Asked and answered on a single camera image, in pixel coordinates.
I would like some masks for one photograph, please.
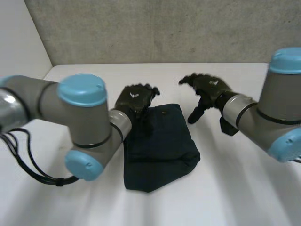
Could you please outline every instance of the metal cylinder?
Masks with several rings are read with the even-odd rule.
[[[268,71],[258,109],[273,119],[301,120],[300,74],[278,74]]]
[[[247,109],[250,105],[254,105],[256,102],[251,98],[243,94],[237,94],[233,96],[224,106],[222,115],[224,119],[235,128],[238,128],[238,120],[244,109]]]
[[[0,89],[0,133],[6,133],[28,122],[22,103],[10,92]]]
[[[114,109],[109,111],[109,118],[111,125],[113,124],[113,127],[122,135],[123,141],[132,129],[131,120],[125,113]]]

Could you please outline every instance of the gray wall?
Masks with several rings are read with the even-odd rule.
[[[268,62],[300,0],[25,0],[53,65]]]

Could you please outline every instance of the table surface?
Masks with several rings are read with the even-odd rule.
[[[106,82],[109,107],[125,85],[149,83],[161,91],[153,106],[178,103],[187,119],[199,97],[187,85],[177,85],[183,76],[217,75],[236,92],[258,100],[266,70],[267,64],[60,65],[45,79],[59,82],[77,73],[100,76]],[[223,134],[219,118],[218,110],[211,109],[188,125],[201,161],[189,175],[150,194],[125,189],[123,147],[96,181],[55,187],[27,176],[1,143],[0,222],[6,226],[299,226],[301,166],[276,162],[241,133]],[[25,127],[32,133],[38,164],[50,175],[68,175],[63,165],[71,148],[67,128],[44,121]],[[25,143],[22,135],[18,137]]]

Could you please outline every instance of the robotic hand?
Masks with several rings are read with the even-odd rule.
[[[258,103],[211,75],[192,74],[179,81],[184,83],[201,95],[189,123],[195,123],[206,109],[218,108],[224,133],[233,136],[240,130],[276,160],[300,162],[301,48],[280,49],[272,56]]]
[[[193,124],[204,114],[206,109],[215,107],[222,112],[225,100],[236,95],[231,88],[221,79],[209,74],[192,74],[185,76],[179,84],[187,83],[192,86],[201,98],[198,106],[188,117],[188,123]],[[224,133],[233,136],[238,130],[229,124],[223,117],[220,119],[221,129]]]
[[[116,101],[115,109],[126,112],[131,122],[134,122],[135,119],[141,119],[156,95],[160,95],[160,91],[149,84],[126,86]]]

